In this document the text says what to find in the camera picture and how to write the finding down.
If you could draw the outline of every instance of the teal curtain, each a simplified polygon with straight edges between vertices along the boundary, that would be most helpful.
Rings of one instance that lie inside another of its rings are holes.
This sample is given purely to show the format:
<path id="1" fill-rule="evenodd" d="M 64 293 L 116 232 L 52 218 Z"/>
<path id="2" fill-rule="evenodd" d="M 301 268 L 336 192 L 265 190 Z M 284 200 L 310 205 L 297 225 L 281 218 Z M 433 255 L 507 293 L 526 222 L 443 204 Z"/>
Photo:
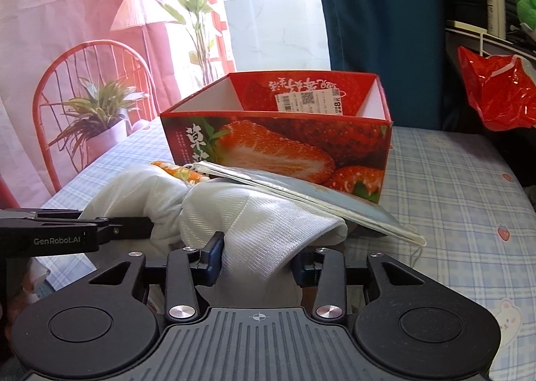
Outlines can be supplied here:
<path id="1" fill-rule="evenodd" d="M 395 125 L 440 129 L 448 0 L 322 0 L 332 70 L 380 76 Z"/>

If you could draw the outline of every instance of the lampshade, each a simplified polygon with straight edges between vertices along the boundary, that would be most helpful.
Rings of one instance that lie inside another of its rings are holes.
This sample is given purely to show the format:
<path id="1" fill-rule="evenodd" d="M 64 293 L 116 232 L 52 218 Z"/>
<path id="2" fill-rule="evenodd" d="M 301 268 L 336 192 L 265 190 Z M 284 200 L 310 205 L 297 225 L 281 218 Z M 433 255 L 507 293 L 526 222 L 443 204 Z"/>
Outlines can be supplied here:
<path id="1" fill-rule="evenodd" d="M 175 20 L 156 0 L 123 0 L 110 30 Z"/>

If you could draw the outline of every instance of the white bottle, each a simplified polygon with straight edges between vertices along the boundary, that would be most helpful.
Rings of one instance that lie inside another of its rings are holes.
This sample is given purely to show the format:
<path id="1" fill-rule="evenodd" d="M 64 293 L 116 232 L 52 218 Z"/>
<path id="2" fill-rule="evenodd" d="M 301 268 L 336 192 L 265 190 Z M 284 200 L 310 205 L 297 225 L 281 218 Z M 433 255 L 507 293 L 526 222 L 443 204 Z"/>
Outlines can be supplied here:
<path id="1" fill-rule="evenodd" d="M 487 0 L 488 3 L 488 34 L 506 39 L 506 8 L 505 0 Z"/>

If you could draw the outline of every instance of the potted plant print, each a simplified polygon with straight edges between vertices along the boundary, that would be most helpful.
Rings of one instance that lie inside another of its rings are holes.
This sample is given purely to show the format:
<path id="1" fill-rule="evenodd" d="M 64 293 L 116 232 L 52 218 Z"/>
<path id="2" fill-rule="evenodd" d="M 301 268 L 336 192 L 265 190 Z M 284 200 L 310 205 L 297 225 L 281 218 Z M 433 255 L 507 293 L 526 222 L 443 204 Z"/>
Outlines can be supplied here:
<path id="1" fill-rule="evenodd" d="M 60 150 L 70 146 L 73 154 L 86 145 L 89 163 L 127 138 L 128 112 L 137 110 L 136 102 L 147 94 L 121 80 L 97 85 L 84 78 L 79 81 L 86 97 L 60 103 L 74 120 L 48 145 L 62 141 Z"/>

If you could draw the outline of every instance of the curtain print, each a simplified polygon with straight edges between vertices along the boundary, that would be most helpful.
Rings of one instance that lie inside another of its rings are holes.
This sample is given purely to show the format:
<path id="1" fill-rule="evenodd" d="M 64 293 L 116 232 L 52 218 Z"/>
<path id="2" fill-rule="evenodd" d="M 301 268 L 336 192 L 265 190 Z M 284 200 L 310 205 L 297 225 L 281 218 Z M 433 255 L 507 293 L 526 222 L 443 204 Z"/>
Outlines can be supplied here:
<path id="1" fill-rule="evenodd" d="M 234 72 L 223 0 L 0 0 L 0 205 L 40 207 Z"/>

